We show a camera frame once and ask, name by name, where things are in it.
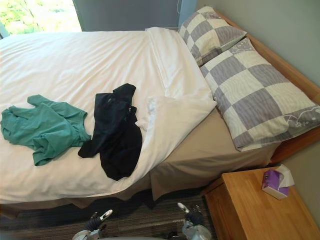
wooden bed frame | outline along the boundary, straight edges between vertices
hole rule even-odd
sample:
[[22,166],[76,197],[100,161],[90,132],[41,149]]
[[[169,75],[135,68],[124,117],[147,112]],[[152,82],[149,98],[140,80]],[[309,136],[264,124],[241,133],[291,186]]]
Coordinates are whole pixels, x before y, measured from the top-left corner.
[[[244,30],[227,17],[217,12],[231,26]],[[282,75],[290,80],[294,85],[301,89],[312,101],[320,105],[320,88],[311,82],[306,76],[295,69],[292,65],[283,60],[280,56],[275,54],[269,48],[264,46],[259,40],[252,35],[247,34],[252,45],[257,52],[263,56],[269,63],[271,63]],[[278,163],[290,157],[296,152],[304,149],[310,144],[320,140],[320,126],[300,135],[295,138],[284,141],[277,147],[272,158],[271,163]]]

wooden nightstand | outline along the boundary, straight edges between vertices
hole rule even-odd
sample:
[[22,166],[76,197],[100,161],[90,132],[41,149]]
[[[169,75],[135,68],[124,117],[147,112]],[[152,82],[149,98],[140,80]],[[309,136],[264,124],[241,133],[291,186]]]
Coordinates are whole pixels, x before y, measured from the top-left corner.
[[278,200],[262,191],[269,168],[222,174],[202,193],[219,240],[320,240],[295,186]]

white duvet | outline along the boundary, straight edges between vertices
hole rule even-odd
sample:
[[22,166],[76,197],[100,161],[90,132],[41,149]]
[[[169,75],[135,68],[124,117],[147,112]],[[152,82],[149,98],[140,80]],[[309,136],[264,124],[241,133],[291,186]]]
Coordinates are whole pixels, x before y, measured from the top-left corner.
[[181,37],[164,28],[6,37],[0,40],[0,71],[1,112],[12,105],[32,108],[27,97],[40,94],[86,111],[90,135],[95,94],[133,84],[132,105],[143,137],[134,172],[115,181],[101,168],[99,154],[81,158],[72,147],[34,166],[32,149],[12,145],[0,134],[1,204],[123,191],[162,162],[216,105]]

floor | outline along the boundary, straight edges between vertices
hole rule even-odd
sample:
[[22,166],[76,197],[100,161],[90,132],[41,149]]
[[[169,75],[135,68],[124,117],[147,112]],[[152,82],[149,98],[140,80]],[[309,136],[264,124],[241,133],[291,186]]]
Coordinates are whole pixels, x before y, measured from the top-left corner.
[[178,208],[177,202],[186,206],[200,206],[212,239],[217,239],[205,199],[200,196],[199,189],[173,192],[157,201],[153,201],[151,191],[146,190],[128,201],[105,198],[95,201],[85,209],[70,204],[53,209],[22,211],[14,220],[1,216],[0,239],[71,240],[74,234],[83,229],[94,212],[102,215],[109,209],[113,210],[113,214],[105,221],[106,228],[102,232],[104,237],[166,238],[172,231],[181,235],[184,213]]

checkered pillowcase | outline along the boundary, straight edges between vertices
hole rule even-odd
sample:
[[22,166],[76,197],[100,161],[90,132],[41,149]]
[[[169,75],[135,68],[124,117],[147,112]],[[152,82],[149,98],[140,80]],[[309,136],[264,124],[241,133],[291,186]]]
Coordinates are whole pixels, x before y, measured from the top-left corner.
[[201,71],[239,151],[282,142],[320,125],[320,106],[260,56],[248,38]]
[[239,42],[246,32],[230,26],[210,6],[190,16],[179,29],[198,66],[202,66]]

